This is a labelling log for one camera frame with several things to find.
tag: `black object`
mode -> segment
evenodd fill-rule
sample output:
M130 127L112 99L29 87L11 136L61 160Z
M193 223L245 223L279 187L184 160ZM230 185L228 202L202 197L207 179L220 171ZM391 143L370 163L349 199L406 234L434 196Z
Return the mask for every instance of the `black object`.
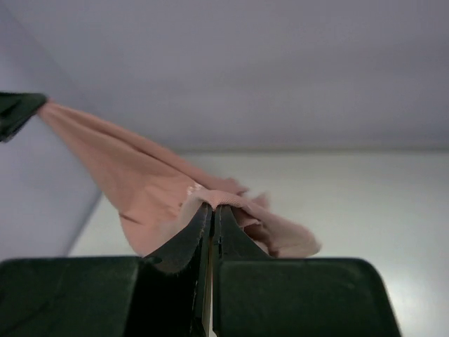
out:
M0 92L0 143L11 140L46 102L41 93Z
M12 260L0 336L400 336L375 269L357 259L273 259L204 204L145 258Z

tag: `beige fabric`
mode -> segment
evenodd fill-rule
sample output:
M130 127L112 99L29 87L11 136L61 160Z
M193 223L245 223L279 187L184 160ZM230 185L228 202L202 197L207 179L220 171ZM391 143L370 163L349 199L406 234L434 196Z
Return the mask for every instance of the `beige fabric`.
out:
M307 228L268 212L264 195L243 197L246 187L192 166L170 150L85 112L47 103L39 116L80 158L117 208L130 245L140 255L176 235L203 201L236 207L238 223L279 257L305 257L319 244Z

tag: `gray wall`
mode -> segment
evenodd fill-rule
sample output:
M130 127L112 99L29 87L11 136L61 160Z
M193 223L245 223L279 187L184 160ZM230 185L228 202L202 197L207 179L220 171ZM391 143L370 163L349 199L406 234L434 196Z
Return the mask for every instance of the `gray wall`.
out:
M3 0L173 147L449 146L448 0Z
M0 32L0 91L40 91L89 108L1 3ZM0 193L0 260L66 254L98 198L84 168L37 117L0 144Z

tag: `dark green plastic object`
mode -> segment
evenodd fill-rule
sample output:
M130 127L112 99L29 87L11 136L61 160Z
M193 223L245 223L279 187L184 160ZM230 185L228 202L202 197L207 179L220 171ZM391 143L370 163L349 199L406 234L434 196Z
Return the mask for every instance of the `dark green plastic object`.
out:
M4 263L0 336L125 336L139 264L131 257Z
M42 93L0 91L0 143L11 140L46 102Z

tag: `fabric fold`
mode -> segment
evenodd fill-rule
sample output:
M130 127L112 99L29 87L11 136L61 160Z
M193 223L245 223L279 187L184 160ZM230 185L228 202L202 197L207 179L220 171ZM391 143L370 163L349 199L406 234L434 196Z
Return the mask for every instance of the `fabric fold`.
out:
M276 257L306 257L319 243L305 227L268 211L261 195L232 178L211 176L174 152L91 114L49 102L38 115L81 160L119 212L130 245L145 256L192 219L202 202L234 207L238 224Z

